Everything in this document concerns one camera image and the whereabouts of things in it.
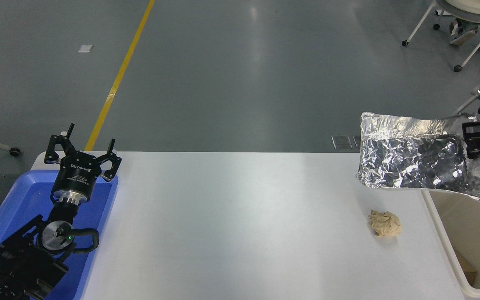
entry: trash bin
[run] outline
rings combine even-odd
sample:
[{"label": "trash bin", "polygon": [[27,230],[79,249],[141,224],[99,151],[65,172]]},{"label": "trash bin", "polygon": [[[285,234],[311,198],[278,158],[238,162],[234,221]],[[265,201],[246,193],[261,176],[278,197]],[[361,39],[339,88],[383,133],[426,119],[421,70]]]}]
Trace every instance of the trash bin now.
[{"label": "trash bin", "polygon": [[[423,194],[463,292],[468,299],[480,299],[480,202],[452,192],[428,190]],[[476,270],[473,286],[469,285],[453,250],[461,260],[466,260],[461,264],[469,263]]]}]

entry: aluminum foil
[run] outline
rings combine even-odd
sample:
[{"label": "aluminum foil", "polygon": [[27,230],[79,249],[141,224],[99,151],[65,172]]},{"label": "aluminum foil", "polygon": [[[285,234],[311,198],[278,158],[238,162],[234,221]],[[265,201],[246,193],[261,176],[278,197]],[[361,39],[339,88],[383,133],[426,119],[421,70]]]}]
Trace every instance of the aluminum foil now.
[{"label": "aluminum foil", "polygon": [[480,201],[480,158],[468,159],[462,124],[476,116],[440,120],[362,114],[356,178],[369,188],[429,188]]}]

